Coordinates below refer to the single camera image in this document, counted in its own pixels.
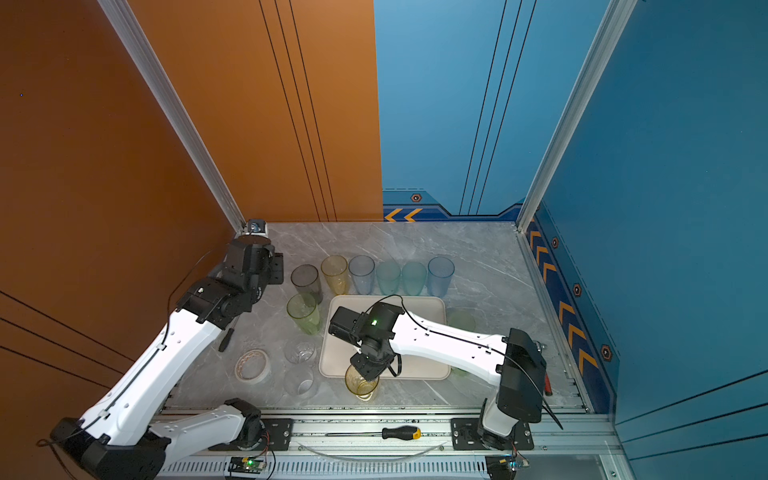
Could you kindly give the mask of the green glass left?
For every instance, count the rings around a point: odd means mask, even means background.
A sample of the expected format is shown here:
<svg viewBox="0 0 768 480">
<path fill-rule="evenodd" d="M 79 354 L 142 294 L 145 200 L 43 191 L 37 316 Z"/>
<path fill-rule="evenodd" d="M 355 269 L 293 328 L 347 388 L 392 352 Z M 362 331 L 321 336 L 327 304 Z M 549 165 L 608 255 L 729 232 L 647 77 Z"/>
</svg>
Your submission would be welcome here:
<svg viewBox="0 0 768 480">
<path fill-rule="evenodd" d="M 305 334 L 317 335 L 320 332 L 319 308 L 312 294 L 297 293 L 289 299 L 286 311 Z"/>
</svg>

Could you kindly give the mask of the clear glass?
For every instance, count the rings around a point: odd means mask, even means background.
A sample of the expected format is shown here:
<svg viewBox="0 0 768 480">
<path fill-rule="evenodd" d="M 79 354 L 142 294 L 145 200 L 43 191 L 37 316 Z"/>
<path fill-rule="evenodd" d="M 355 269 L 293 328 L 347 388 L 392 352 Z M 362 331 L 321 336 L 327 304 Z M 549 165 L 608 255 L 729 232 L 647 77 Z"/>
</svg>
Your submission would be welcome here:
<svg viewBox="0 0 768 480">
<path fill-rule="evenodd" d="M 294 337 L 285 344 L 284 357 L 290 364 L 311 363 L 316 356 L 317 346 L 312 338 Z"/>
<path fill-rule="evenodd" d="M 319 380 L 310 366 L 304 364 L 294 365 L 286 371 L 283 386 L 289 396 L 307 399 L 316 394 L 319 388 Z"/>
</svg>

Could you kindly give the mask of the teal glass left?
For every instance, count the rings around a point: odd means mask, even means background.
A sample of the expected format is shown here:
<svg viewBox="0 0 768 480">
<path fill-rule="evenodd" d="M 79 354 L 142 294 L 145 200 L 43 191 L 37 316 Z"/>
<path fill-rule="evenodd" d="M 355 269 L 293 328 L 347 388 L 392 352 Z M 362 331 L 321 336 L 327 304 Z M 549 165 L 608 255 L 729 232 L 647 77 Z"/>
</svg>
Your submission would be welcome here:
<svg viewBox="0 0 768 480">
<path fill-rule="evenodd" d="M 376 278 L 382 295 L 393 295 L 399 290 L 401 267 L 394 260 L 380 262 L 376 267 Z"/>
</svg>

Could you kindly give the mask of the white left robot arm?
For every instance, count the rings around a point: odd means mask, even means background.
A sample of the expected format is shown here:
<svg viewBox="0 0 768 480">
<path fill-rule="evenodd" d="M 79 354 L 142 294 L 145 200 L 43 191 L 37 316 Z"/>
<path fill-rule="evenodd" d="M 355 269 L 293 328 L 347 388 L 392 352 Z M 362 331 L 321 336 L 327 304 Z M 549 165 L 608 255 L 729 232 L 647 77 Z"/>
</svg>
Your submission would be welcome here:
<svg viewBox="0 0 768 480">
<path fill-rule="evenodd" d="M 283 256 L 265 233 L 233 239 L 220 271 L 187 290 L 115 386 L 80 417 L 60 420 L 38 446 L 57 460 L 69 457 L 95 479 L 153 479 L 211 446 L 248 450 L 263 444 L 261 412 L 241 399 L 180 421 L 157 422 L 154 416 L 195 359 L 283 278 Z"/>
</svg>

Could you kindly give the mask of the light blue glass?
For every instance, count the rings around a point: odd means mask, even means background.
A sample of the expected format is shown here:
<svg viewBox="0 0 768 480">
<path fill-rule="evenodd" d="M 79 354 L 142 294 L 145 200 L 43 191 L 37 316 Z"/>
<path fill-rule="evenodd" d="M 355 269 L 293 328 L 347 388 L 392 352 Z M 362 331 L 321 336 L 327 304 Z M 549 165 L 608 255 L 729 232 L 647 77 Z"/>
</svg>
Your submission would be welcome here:
<svg viewBox="0 0 768 480">
<path fill-rule="evenodd" d="M 371 295 L 374 290 L 374 259 L 367 255 L 357 255 L 349 261 L 348 267 L 357 294 Z"/>
</svg>

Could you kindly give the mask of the teal glass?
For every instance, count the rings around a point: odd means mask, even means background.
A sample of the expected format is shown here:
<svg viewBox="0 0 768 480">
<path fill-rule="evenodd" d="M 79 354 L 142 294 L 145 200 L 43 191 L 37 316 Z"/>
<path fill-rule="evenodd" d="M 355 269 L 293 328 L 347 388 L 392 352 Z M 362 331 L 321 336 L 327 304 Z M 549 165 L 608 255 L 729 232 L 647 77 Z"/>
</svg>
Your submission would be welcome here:
<svg viewBox="0 0 768 480">
<path fill-rule="evenodd" d="M 376 278 L 382 295 L 393 295 L 399 290 L 401 267 L 394 260 L 380 262 L 376 267 Z"/>
<path fill-rule="evenodd" d="M 407 262 L 401 270 L 403 290 L 407 296 L 419 296 L 425 286 L 427 269 L 417 261 Z"/>
</svg>

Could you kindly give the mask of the black marker pen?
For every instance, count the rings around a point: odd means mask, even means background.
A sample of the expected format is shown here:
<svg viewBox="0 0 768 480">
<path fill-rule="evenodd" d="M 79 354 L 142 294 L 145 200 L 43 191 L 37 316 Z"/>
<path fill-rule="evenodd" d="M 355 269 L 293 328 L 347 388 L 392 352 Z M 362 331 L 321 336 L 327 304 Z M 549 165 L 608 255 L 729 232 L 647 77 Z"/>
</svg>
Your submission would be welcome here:
<svg viewBox="0 0 768 480">
<path fill-rule="evenodd" d="M 220 341 L 220 343 L 218 345 L 218 351 L 220 353 L 223 353 L 223 352 L 225 352 L 227 350 L 227 348 L 228 348 L 228 346 L 229 346 L 229 344 L 231 342 L 231 339 L 233 337 L 234 332 L 235 332 L 235 329 L 233 327 L 230 327 L 230 328 L 227 329 L 224 337 L 221 339 L 221 341 Z"/>
</svg>

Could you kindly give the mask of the blue tall glass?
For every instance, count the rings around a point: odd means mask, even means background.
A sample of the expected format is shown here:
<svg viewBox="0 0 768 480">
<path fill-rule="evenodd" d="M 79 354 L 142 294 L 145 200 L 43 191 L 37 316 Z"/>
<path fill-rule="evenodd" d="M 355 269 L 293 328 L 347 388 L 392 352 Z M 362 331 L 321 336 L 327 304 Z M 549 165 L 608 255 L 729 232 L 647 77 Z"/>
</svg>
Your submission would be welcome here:
<svg viewBox="0 0 768 480">
<path fill-rule="evenodd" d="M 426 285 L 429 295 L 443 298 L 455 273 L 455 264 L 450 258 L 436 256 L 428 262 L 427 271 Z"/>
</svg>

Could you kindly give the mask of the grey smoked glass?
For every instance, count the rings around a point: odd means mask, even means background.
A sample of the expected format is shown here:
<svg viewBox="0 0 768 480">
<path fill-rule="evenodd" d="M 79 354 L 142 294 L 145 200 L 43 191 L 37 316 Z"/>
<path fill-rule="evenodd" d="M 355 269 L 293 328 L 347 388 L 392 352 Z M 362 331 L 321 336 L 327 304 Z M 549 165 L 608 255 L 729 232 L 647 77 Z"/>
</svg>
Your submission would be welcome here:
<svg viewBox="0 0 768 480">
<path fill-rule="evenodd" d="M 299 293 L 310 294 L 320 304 L 323 300 L 319 271 L 311 264 L 297 266 L 291 273 L 291 283 Z"/>
</svg>

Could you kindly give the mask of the black yellow screwdriver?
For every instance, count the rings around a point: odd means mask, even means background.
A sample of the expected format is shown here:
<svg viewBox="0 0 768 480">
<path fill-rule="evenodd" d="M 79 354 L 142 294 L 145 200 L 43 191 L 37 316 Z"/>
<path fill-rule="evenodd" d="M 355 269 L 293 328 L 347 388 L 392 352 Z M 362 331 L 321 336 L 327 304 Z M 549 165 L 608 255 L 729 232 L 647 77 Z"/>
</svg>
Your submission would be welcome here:
<svg viewBox="0 0 768 480">
<path fill-rule="evenodd" d="M 364 437 L 380 438 L 383 440 L 397 439 L 402 441 L 418 440 L 422 437 L 421 429 L 413 425 L 404 425 L 394 428 L 382 428 L 378 431 L 363 432 L 334 432 L 327 433 L 327 437 Z"/>
</svg>

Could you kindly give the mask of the yellow ribbed glass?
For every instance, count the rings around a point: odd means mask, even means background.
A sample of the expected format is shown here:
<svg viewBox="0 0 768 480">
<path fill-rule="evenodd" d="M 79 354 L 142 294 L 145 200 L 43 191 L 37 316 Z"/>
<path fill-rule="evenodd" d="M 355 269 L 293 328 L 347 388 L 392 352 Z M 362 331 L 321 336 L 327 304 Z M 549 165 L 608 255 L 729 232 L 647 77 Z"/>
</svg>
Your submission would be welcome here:
<svg viewBox="0 0 768 480">
<path fill-rule="evenodd" d="M 376 396 L 380 384 L 379 377 L 366 380 L 352 365 L 347 368 L 344 380 L 347 390 L 360 401 L 372 400 Z"/>
</svg>

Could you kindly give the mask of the pale green glass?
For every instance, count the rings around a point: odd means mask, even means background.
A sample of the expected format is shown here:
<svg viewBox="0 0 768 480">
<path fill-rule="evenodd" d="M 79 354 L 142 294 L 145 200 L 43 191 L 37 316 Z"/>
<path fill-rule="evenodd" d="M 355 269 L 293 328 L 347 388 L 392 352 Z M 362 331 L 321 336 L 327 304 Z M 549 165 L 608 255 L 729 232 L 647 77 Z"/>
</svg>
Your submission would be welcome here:
<svg viewBox="0 0 768 480">
<path fill-rule="evenodd" d="M 447 325 L 468 332 L 477 329 L 474 315 L 469 311 L 460 309 L 453 309 L 447 313 Z"/>
</svg>

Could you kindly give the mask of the tape roll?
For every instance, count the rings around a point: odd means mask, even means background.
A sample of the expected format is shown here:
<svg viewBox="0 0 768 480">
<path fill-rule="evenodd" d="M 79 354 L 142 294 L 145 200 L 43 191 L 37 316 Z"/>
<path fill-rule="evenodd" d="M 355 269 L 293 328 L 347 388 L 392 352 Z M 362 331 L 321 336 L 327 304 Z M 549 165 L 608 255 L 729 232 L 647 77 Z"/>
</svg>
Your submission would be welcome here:
<svg viewBox="0 0 768 480">
<path fill-rule="evenodd" d="M 245 352 L 236 362 L 236 378 L 246 384 L 257 384 L 266 380 L 271 373 L 271 361 L 268 353 L 262 349 Z"/>
</svg>

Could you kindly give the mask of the yellow tall glass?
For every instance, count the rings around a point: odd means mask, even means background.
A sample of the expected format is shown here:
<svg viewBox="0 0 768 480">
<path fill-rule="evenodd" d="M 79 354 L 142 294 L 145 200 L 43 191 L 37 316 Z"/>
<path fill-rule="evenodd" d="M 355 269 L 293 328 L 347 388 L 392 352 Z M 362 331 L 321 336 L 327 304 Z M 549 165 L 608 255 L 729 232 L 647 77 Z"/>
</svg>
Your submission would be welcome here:
<svg viewBox="0 0 768 480">
<path fill-rule="evenodd" d="M 321 271 L 334 295 L 345 295 L 349 291 L 348 262 L 344 256 L 330 255 L 321 262 Z"/>
</svg>

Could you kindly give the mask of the red handled tool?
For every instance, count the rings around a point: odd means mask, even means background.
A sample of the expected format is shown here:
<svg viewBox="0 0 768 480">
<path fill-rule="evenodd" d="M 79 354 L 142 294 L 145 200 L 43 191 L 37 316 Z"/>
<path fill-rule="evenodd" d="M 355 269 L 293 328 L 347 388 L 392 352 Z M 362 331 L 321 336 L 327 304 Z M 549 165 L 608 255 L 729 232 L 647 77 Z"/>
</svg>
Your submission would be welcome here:
<svg viewBox="0 0 768 480">
<path fill-rule="evenodd" d="M 552 396 L 552 395 L 553 395 L 553 390 L 552 390 L 552 386 L 551 386 L 551 381 L 550 381 L 550 378 L 549 378 L 549 375 L 548 375 L 548 374 L 546 374 L 546 375 L 544 376 L 544 388 L 543 388 L 543 392 L 544 392 L 544 395 L 545 395 L 545 396 L 547 396 L 547 397 L 549 397 L 549 396 Z"/>
</svg>

